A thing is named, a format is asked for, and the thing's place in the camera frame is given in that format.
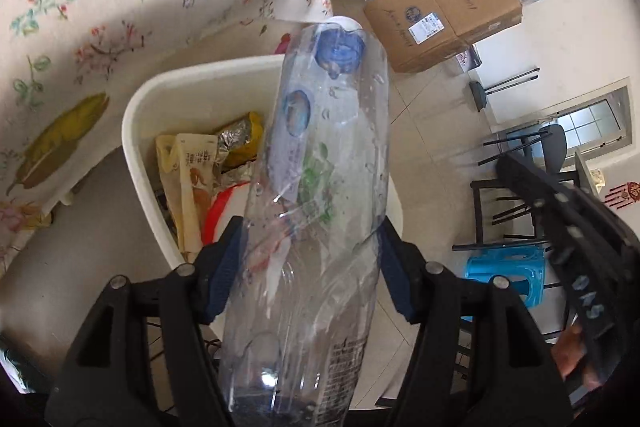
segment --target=brown cardboard box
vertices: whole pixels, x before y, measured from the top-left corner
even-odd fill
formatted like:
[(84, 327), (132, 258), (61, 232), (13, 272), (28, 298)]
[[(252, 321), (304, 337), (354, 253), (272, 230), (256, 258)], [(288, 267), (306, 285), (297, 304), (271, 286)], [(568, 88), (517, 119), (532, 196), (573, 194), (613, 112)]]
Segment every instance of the brown cardboard box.
[(373, 0), (364, 12), (399, 73), (431, 68), (522, 19), (519, 0)]

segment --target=tablecloth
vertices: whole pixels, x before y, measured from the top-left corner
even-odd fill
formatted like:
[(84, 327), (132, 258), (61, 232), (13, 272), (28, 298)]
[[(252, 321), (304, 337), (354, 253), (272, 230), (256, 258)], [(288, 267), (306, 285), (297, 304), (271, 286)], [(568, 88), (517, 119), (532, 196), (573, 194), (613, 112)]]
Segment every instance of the tablecloth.
[(331, 15), (329, 0), (0, 6), (0, 277), (60, 198), (120, 145), (127, 102), (168, 58), (233, 25), (248, 28), (242, 54), (261, 54), (267, 36), (276, 37), (271, 49), (279, 42), (272, 20)]

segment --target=white trash bin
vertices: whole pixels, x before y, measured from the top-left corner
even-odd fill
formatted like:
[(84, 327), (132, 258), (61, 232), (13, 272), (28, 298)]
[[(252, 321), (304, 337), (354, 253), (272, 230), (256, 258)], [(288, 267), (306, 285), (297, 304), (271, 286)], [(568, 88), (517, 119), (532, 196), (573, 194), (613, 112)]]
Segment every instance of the white trash bin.
[[(167, 71), (135, 93), (122, 121), (122, 147), (146, 220), (171, 269), (184, 263), (153, 187), (161, 187), (156, 136), (207, 134), (255, 111), (271, 120), (284, 55), (238, 58)], [(402, 234), (402, 207), (389, 178), (386, 213)], [(214, 330), (222, 337), (216, 321)]]

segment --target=plastic bottle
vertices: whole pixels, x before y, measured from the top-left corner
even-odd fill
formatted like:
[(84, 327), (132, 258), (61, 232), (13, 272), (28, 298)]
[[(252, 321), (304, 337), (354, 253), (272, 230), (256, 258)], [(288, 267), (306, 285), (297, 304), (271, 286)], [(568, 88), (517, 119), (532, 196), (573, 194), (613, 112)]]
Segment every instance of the plastic bottle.
[(308, 26), (284, 58), (226, 312), (219, 382), (238, 427), (342, 424), (376, 301), (387, 150), (383, 47), (347, 18)]

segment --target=blue plastic stool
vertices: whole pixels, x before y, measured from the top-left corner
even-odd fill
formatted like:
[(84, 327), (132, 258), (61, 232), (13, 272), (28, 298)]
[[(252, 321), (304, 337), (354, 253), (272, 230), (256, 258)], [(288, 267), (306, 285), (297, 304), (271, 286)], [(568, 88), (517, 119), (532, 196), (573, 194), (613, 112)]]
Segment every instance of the blue plastic stool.
[(516, 291), (526, 296), (524, 305), (531, 308), (542, 302), (545, 266), (545, 249), (540, 245), (490, 248), (469, 258), (465, 278), (489, 282), (495, 275), (507, 277)]

